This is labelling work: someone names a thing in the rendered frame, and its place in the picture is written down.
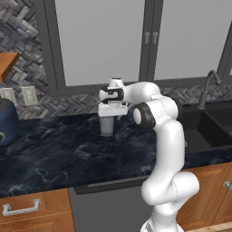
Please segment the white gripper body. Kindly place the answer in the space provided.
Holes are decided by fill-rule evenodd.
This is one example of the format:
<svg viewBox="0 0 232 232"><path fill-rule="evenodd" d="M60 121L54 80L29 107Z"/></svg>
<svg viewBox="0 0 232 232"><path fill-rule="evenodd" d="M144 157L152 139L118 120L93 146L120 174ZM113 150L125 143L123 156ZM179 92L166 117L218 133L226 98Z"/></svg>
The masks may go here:
<svg viewBox="0 0 232 232"><path fill-rule="evenodd" d="M111 107L109 104L100 103L98 107L98 115L100 117L113 117L128 114L128 106L120 105L119 107Z"/></svg>

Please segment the clear glass cup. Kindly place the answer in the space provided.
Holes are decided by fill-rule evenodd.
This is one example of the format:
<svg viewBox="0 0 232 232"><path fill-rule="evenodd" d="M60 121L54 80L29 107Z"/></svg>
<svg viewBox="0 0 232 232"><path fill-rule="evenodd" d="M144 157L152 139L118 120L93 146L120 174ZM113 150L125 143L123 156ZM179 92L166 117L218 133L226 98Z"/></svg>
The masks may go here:
<svg viewBox="0 0 232 232"><path fill-rule="evenodd" d="M113 117L100 117L101 135L110 137L113 134Z"/></svg>

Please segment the black sink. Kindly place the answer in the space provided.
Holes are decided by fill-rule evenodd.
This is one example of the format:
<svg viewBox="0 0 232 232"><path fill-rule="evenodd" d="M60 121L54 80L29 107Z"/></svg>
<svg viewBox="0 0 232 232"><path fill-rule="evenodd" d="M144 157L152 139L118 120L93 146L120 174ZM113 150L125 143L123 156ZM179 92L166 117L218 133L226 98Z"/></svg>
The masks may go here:
<svg viewBox="0 0 232 232"><path fill-rule="evenodd" d="M185 106L179 121L184 128L186 153L232 147L232 136L205 110L196 106Z"/></svg>

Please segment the grey framed window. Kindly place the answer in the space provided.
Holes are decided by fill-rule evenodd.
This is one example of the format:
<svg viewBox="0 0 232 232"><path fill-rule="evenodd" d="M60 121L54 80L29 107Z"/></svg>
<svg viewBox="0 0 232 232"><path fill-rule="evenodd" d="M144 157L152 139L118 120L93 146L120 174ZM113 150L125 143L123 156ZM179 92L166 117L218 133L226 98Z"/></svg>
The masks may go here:
<svg viewBox="0 0 232 232"><path fill-rule="evenodd" d="M163 0L155 78L217 69L231 22L232 0Z"/></svg>
<svg viewBox="0 0 232 232"><path fill-rule="evenodd" d="M112 77L147 79L152 0L34 0L52 96L97 92Z"/></svg>

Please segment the grey tap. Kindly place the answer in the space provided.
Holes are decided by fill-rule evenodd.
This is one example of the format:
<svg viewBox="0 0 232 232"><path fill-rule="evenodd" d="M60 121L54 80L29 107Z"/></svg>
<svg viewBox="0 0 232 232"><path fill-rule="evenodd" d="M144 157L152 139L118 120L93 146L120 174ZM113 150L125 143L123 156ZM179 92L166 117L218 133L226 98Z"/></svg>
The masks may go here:
<svg viewBox="0 0 232 232"><path fill-rule="evenodd" d="M209 86L209 82L210 82L210 78L213 77L215 80L216 85L220 85L221 84L221 80L217 74L217 72L215 70L211 70L208 73L204 88L201 92L200 98L199 98L199 102L198 102L198 108L200 110L204 110L205 109L205 104L206 104L206 100L208 97L208 86Z"/></svg>

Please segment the grey dishwasher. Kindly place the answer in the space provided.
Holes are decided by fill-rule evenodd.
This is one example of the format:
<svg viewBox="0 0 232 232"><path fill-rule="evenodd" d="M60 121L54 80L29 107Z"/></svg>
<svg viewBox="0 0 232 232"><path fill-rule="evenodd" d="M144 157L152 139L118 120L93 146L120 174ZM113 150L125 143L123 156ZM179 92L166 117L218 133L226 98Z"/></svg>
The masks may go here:
<svg viewBox="0 0 232 232"><path fill-rule="evenodd" d="M152 206L142 199L146 178L69 188L75 232L140 232Z"/></svg>

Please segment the dark blue round appliance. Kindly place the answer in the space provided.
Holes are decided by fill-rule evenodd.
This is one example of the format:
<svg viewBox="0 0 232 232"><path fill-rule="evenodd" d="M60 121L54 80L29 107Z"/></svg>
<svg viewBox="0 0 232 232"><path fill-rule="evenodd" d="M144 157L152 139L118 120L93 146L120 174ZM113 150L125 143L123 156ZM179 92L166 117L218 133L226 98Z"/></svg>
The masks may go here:
<svg viewBox="0 0 232 232"><path fill-rule="evenodd" d="M0 97L0 145L12 142L20 127L20 121L12 101Z"/></svg>

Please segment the wooden drawer front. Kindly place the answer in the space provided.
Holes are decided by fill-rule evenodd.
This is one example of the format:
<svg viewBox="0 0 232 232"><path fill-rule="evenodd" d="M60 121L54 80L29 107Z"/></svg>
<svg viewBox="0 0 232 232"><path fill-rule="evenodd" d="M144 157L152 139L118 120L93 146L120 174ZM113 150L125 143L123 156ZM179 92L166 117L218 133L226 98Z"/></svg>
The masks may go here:
<svg viewBox="0 0 232 232"><path fill-rule="evenodd" d="M71 210L67 188L0 198L0 220L50 215Z"/></svg>

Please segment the wooden cupboard door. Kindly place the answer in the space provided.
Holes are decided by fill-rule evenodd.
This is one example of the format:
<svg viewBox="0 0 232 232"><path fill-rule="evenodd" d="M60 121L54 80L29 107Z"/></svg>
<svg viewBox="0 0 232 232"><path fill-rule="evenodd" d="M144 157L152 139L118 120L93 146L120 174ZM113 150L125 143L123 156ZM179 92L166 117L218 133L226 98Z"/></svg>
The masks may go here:
<svg viewBox="0 0 232 232"><path fill-rule="evenodd" d="M197 176L200 189L179 210L177 222L185 231L214 225L218 196L231 168L229 162L190 170Z"/></svg>
<svg viewBox="0 0 232 232"><path fill-rule="evenodd" d="M75 232L70 212L0 223L0 232Z"/></svg>
<svg viewBox="0 0 232 232"><path fill-rule="evenodd" d="M230 169L226 180L232 182L232 168ZM223 224L232 221L232 190L222 187L217 200L217 213L214 217L213 224Z"/></svg>

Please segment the white wall socket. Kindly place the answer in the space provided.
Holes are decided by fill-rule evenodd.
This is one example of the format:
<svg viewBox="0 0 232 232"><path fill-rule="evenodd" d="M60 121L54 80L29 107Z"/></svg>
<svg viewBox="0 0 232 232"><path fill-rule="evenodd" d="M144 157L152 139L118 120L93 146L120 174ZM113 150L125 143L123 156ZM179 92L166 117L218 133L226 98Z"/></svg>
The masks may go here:
<svg viewBox="0 0 232 232"><path fill-rule="evenodd" d="M38 104L36 89L34 86L22 87L21 90L24 97L24 104L26 106L32 106Z"/></svg>
<svg viewBox="0 0 232 232"><path fill-rule="evenodd" d="M2 98L10 100L14 104L14 106L17 106L17 101L13 88L0 88L0 96Z"/></svg>

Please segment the wooden wall shelf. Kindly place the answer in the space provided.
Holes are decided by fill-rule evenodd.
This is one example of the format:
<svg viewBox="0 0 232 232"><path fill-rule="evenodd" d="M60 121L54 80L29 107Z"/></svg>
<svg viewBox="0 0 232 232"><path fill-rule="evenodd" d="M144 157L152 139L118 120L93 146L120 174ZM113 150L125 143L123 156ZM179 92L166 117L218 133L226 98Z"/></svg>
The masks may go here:
<svg viewBox="0 0 232 232"><path fill-rule="evenodd" d="M3 82L19 58L19 53L0 53L0 82Z"/></svg>

